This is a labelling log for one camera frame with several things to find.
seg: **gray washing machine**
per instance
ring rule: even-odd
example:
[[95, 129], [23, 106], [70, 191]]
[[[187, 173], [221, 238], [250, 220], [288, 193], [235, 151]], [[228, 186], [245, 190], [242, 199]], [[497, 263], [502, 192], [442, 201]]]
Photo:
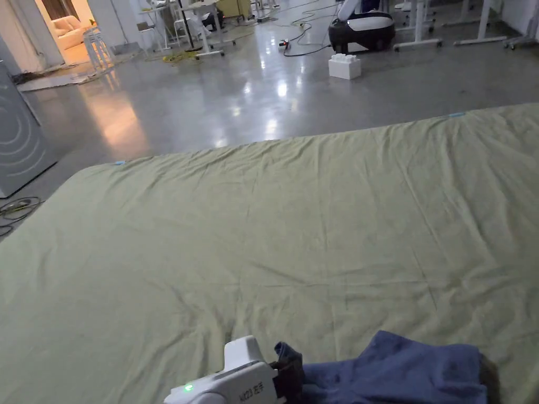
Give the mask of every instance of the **gray washing machine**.
[[0, 60], [0, 198], [56, 162], [33, 111]]

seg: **beige sofa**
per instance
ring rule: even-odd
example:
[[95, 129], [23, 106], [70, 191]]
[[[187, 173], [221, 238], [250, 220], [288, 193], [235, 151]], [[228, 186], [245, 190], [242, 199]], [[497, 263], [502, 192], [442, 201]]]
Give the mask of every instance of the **beige sofa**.
[[82, 34], [90, 28], [90, 25], [83, 25], [76, 17], [67, 16], [52, 20], [59, 46], [62, 49], [82, 44]]

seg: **concrete floor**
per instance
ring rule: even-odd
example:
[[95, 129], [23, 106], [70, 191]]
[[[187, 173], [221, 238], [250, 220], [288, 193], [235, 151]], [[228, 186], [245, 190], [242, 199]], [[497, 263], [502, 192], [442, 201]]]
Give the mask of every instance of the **concrete floor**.
[[[281, 9], [301, 3], [281, 0]], [[293, 38], [299, 29], [277, 24], [334, 4], [319, 0], [282, 11], [278, 20], [251, 29], [224, 58], [178, 66], [138, 58], [85, 85], [27, 93], [59, 163], [14, 197], [48, 198], [75, 172], [100, 163], [539, 101], [537, 50], [512, 52], [500, 43], [452, 46], [455, 38], [476, 36], [477, 25], [437, 28], [434, 34], [446, 39], [439, 50], [364, 54], [363, 75], [353, 81], [328, 76], [330, 48], [297, 58], [278, 51], [279, 39]], [[438, 22], [459, 9], [440, 7]], [[312, 22], [305, 42], [328, 42], [333, 12], [317, 12], [326, 17]], [[294, 44], [291, 53], [318, 47]]]

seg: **blue towel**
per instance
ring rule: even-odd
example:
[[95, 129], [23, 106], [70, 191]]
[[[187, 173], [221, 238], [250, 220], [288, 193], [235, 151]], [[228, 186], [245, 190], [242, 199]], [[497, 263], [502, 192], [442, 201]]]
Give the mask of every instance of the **blue towel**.
[[[279, 360], [301, 356], [286, 343]], [[356, 359], [304, 364], [307, 404], [486, 404], [481, 353], [472, 345], [431, 346], [378, 331]]]

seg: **white foam block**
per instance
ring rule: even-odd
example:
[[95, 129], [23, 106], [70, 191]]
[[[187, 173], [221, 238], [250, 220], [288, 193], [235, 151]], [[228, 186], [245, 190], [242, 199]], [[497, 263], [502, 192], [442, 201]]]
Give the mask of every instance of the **white foam block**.
[[361, 60], [355, 55], [338, 53], [329, 59], [329, 75], [351, 80], [361, 76]]

